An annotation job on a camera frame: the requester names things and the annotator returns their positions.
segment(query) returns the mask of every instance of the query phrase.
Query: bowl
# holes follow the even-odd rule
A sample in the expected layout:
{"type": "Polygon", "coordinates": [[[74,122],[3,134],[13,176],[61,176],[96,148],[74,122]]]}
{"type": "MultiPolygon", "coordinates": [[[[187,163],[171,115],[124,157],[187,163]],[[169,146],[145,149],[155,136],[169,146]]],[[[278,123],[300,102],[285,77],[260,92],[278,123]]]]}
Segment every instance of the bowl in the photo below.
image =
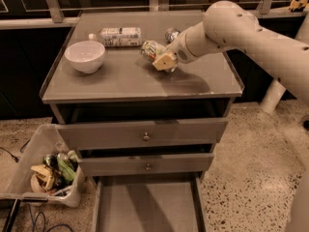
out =
{"type": "Polygon", "coordinates": [[[70,45],[65,51],[65,57],[78,71],[94,73],[102,65],[104,53],[102,43],[85,41],[70,45]]]}

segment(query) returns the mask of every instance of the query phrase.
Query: speckled floor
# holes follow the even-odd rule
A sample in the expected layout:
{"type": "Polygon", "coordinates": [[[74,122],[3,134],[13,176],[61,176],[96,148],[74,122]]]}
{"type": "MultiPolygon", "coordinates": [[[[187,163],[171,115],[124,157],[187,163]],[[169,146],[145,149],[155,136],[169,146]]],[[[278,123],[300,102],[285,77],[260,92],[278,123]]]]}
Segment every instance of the speckled floor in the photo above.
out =
{"type": "MultiPolygon", "coordinates": [[[[295,190],[309,166],[309,131],[302,126],[307,119],[309,109],[299,101],[281,101],[272,115],[254,102],[233,104],[202,182],[210,232],[284,231],[295,190]]],[[[22,156],[19,148],[42,123],[50,119],[0,121],[0,146],[22,156]]],[[[11,157],[0,152],[0,192],[14,168],[11,157]]],[[[33,212],[44,211],[47,227],[67,223],[74,231],[91,231],[94,199],[95,189],[87,181],[78,208],[42,205],[33,212]]],[[[0,227],[7,212],[0,211],[0,227]]],[[[21,205],[13,231],[32,231],[26,205],[21,205]]]]}

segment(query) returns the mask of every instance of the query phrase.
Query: closed drawer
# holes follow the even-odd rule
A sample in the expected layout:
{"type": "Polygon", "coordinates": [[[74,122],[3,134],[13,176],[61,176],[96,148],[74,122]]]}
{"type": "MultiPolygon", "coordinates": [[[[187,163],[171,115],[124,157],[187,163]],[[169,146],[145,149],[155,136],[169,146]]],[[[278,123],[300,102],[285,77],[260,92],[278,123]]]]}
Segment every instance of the closed drawer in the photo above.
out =
{"type": "Polygon", "coordinates": [[[135,175],[206,171],[212,153],[80,159],[86,176],[135,175]]]}
{"type": "Polygon", "coordinates": [[[206,232],[196,173],[98,180],[93,232],[206,232]]]}
{"type": "Polygon", "coordinates": [[[226,118],[112,122],[60,126],[73,149],[110,149],[211,144],[220,140],[226,118]]]}

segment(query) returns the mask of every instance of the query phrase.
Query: drawer handle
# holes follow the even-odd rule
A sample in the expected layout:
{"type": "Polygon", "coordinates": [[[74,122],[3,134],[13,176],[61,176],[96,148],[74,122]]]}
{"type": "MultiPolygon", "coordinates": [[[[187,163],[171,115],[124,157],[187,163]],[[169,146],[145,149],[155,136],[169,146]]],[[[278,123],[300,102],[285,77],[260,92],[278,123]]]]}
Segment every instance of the drawer handle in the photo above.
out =
{"type": "Polygon", "coordinates": [[[144,135],[143,135],[143,140],[144,140],[144,141],[149,141],[150,139],[151,139],[151,138],[150,138],[150,136],[148,135],[148,133],[145,132],[144,135]]]}
{"type": "Polygon", "coordinates": [[[146,171],[150,171],[150,170],[152,170],[152,168],[153,167],[150,164],[147,164],[145,169],[146,169],[146,171]]]}

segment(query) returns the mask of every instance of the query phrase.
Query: gray tabletop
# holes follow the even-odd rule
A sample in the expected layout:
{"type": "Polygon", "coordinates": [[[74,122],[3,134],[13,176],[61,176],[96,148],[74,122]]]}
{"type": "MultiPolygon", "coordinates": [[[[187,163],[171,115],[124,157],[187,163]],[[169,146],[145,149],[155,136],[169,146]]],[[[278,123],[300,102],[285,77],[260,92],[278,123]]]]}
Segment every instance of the gray tabletop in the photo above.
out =
{"type": "MultiPolygon", "coordinates": [[[[141,27],[142,38],[166,44],[165,31],[202,20],[200,11],[83,14],[69,44],[88,40],[103,27],[141,27]]],[[[242,85],[222,53],[179,64],[173,73],[158,72],[140,54],[140,47],[110,47],[100,69],[76,71],[63,56],[43,96],[44,103],[141,101],[236,97],[242,85]]]]}

